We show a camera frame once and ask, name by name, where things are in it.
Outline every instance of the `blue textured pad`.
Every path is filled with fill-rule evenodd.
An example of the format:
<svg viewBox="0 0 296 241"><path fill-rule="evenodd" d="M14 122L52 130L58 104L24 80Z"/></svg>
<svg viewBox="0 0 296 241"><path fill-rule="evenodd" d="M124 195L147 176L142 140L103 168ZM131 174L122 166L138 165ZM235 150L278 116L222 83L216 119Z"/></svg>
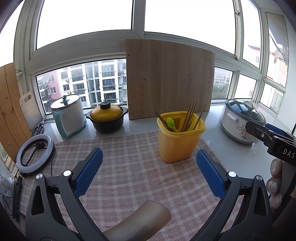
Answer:
<svg viewBox="0 0 296 241"><path fill-rule="evenodd" d="M275 126L273 126L271 124L268 124L268 123L265 125L265 127L270 129L271 131L279 134L279 135L285 136L284 131L282 129L280 129L280 128L277 128L277 127L275 127Z"/></svg>
<svg viewBox="0 0 296 241"><path fill-rule="evenodd" d="M74 194L77 198L86 193L102 163L103 152L98 149L76 178Z"/></svg>
<svg viewBox="0 0 296 241"><path fill-rule="evenodd" d="M200 150L196 155L196 164L210 186L214 196L223 199L225 196L224 182L205 154Z"/></svg>

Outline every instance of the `silver screw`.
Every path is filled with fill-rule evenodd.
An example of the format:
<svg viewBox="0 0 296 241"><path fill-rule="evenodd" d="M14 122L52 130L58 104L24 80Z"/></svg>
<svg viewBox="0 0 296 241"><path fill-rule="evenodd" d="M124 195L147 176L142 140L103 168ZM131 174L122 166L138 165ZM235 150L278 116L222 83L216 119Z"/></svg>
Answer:
<svg viewBox="0 0 296 241"><path fill-rule="evenodd" d="M64 171L63 174L64 174L65 177L70 176L71 175L71 171L70 170Z"/></svg>
<svg viewBox="0 0 296 241"><path fill-rule="evenodd" d="M36 178L37 179L41 179L42 177L43 177L43 175L41 173L39 173L39 174L36 175Z"/></svg>
<svg viewBox="0 0 296 241"><path fill-rule="evenodd" d="M235 172L233 172L233 171L229 172L228 175L230 177L236 177L237 176L237 174Z"/></svg>
<svg viewBox="0 0 296 241"><path fill-rule="evenodd" d="M260 176L260 175L257 175L257 176L256 176L256 179L257 179L258 181L262 181L262 180L263 180L263 177Z"/></svg>

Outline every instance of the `white slow cooker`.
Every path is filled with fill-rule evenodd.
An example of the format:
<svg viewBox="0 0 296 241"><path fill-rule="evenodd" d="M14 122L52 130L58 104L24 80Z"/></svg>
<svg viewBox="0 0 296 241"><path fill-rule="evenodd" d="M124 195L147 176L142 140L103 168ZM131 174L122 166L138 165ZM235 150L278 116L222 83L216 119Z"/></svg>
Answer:
<svg viewBox="0 0 296 241"><path fill-rule="evenodd" d="M62 137L68 138L85 127L86 117L79 95L64 95L55 100L50 108Z"/></svg>
<svg viewBox="0 0 296 241"><path fill-rule="evenodd" d="M224 114L221 119L223 130L234 140L250 144L256 137L246 132L246 122L254 121L262 126L266 124L265 117L255 109L252 102L229 99L225 101Z"/></svg>

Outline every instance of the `pink checkered cloth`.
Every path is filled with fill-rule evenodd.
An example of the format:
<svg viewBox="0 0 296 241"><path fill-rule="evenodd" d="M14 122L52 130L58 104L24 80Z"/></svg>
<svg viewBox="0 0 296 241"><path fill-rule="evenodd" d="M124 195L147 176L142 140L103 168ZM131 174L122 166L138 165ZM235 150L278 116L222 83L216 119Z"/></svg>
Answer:
<svg viewBox="0 0 296 241"><path fill-rule="evenodd" d="M220 162L203 139L199 141L190 158L174 163L166 163L159 156L157 132L58 142L55 147L57 153L52 165L54 176L60 175L64 170L73 169L94 147L103 150L103 164L87 193L80 197L84 208L101 231L121 222L144 201L154 200L170 210L172 219L150 240L190 240L220 200L213 196L196 165L196 152L200 149L207 150L216 162ZM36 153L34 159L40 155L41 153ZM42 173L50 176L50 163ZM35 175L23 181L20 211L24 214L34 179ZM56 197L68 227L75 230L60 195ZM238 210L237 204L224 229L231 227ZM25 224L23 218L21 219L19 228L24 232Z"/></svg>

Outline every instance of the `yellow plastic bin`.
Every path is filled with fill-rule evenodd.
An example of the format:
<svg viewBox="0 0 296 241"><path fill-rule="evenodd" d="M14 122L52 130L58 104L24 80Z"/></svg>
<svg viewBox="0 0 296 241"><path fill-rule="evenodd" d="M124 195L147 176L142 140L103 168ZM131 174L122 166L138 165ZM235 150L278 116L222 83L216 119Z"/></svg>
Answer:
<svg viewBox="0 0 296 241"><path fill-rule="evenodd" d="M180 131L182 123L186 117L186 113L187 111L176 111L163 113L161 116L165 120L168 117L171 117L175 122L176 129ZM195 130L192 130L197 119L198 115L193 113L193 120L188 131L175 133L167 130L161 120L157 118L157 124L159 127L158 152L165 162L183 160L192 155L194 148L200 140L200 136L205 131L205 123L202 119L198 122Z"/></svg>

